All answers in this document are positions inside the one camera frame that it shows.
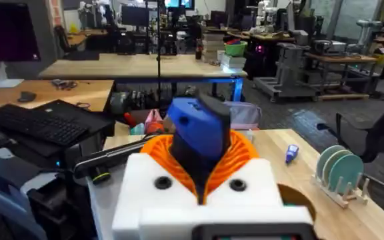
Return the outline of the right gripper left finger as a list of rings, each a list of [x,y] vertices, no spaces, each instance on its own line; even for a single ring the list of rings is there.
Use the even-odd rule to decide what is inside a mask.
[[[128,157],[111,226],[114,239],[191,239],[198,207],[191,176],[169,152],[173,136],[148,140]]]

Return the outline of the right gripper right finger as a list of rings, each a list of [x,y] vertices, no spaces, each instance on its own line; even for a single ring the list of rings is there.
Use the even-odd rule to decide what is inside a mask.
[[[230,147],[206,182],[204,204],[282,204],[270,162],[242,133],[231,130],[229,139]]]

